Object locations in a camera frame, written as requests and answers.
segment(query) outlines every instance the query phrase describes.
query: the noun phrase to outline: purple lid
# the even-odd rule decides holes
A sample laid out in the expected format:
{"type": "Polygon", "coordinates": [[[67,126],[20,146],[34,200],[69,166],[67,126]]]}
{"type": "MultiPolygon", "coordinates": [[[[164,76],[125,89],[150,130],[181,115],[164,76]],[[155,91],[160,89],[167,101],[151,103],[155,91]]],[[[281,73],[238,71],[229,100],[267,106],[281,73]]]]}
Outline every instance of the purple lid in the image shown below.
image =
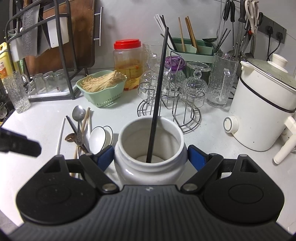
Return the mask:
{"type": "MultiPolygon", "coordinates": [[[[180,62],[180,57],[179,56],[168,56],[165,58],[165,68],[166,69],[170,69],[170,63],[172,62],[172,72],[176,72],[177,69],[178,69],[178,65],[179,65],[179,62],[180,62]]],[[[180,66],[179,66],[179,70],[183,70],[185,68],[185,61],[184,59],[181,58],[181,63],[180,63],[180,66]]]]}

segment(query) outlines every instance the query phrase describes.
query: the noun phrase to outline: scissors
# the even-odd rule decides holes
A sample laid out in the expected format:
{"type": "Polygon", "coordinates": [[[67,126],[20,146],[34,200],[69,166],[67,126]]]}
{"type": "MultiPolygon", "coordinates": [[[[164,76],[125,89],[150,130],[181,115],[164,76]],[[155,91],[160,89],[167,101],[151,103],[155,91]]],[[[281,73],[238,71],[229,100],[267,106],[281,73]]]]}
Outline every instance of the scissors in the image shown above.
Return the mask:
{"type": "Polygon", "coordinates": [[[246,9],[246,15],[251,24],[251,31],[254,35],[257,34],[257,24],[259,18],[258,3],[259,1],[246,0],[244,4],[246,9]]]}

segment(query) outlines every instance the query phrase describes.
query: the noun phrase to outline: white tile wall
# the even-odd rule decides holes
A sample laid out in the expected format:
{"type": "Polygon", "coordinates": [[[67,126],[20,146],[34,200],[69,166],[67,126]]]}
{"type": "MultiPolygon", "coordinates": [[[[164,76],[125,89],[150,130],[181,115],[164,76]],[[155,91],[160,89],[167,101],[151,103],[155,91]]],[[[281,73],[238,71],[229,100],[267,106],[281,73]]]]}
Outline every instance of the white tile wall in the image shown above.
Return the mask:
{"type": "MultiPolygon", "coordinates": [[[[239,15],[239,3],[235,3],[236,19],[239,15]]],[[[215,36],[220,19],[219,0],[101,0],[97,9],[103,6],[102,45],[96,42],[96,62],[92,69],[113,68],[113,43],[117,39],[139,38],[142,42],[162,40],[160,31],[153,19],[159,13],[165,16],[172,36],[179,36],[178,17],[181,18],[184,37],[189,37],[184,18],[188,15],[196,39],[215,36]]],[[[260,11],[287,29],[287,39],[277,53],[289,62],[287,70],[294,73],[296,66],[296,1],[260,0],[260,11]]],[[[238,21],[235,21],[234,33],[237,33],[238,21]]],[[[231,29],[230,20],[226,27],[231,29]]],[[[258,34],[255,57],[266,59],[268,37],[258,34]]],[[[277,47],[277,41],[271,41],[271,50],[277,47]]],[[[222,46],[223,51],[232,48],[232,33],[222,46]]]]}

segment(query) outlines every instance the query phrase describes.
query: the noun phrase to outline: power outlet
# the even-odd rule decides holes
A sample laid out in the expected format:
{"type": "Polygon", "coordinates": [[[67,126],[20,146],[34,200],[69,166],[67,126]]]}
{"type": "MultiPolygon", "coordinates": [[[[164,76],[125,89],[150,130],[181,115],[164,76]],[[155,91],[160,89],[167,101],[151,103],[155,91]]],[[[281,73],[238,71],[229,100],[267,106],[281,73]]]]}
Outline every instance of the power outlet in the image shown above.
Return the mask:
{"type": "Polygon", "coordinates": [[[270,18],[263,16],[263,20],[261,25],[258,27],[258,31],[268,35],[267,33],[267,28],[271,26],[273,28],[273,34],[272,34],[272,38],[278,40],[277,38],[277,34],[278,33],[282,33],[283,34],[283,39],[282,39],[282,43],[285,43],[285,39],[286,39],[286,34],[287,34],[287,30],[282,27],[281,25],[279,25],[278,23],[276,23],[275,21],[271,20],[270,18]]]}

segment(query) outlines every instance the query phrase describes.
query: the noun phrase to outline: plastic jar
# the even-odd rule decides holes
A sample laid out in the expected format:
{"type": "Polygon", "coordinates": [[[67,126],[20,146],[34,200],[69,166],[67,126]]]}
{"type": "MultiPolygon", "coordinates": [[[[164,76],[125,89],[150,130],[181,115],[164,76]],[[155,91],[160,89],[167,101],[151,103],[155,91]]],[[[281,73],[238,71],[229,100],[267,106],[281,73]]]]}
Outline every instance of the plastic jar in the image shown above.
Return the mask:
{"type": "Polygon", "coordinates": [[[143,73],[142,45],[139,39],[123,39],[114,43],[115,69],[125,74],[127,81],[124,90],[135,89],[143,73]]]}

